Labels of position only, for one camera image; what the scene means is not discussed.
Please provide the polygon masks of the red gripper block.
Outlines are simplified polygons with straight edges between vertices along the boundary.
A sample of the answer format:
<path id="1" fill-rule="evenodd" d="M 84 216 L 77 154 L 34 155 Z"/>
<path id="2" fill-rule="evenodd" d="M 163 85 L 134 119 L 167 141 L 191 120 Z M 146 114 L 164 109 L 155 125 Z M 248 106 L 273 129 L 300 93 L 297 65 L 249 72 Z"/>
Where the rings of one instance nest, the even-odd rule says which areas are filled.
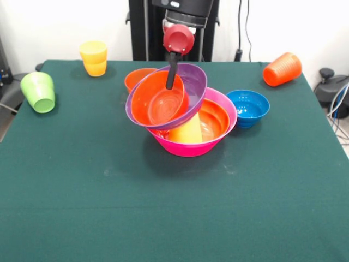
<path id="1" fill-rule="evenodd" d="M 194 46 L 195 36 L 190 29 L 181 24 L 175 24 L 164 32 L 163 46 L 170 52 L 169 73 L 166 80 L 166 89 L 171 90 L 177 72 L 177 54 L 188 54 Z"/>

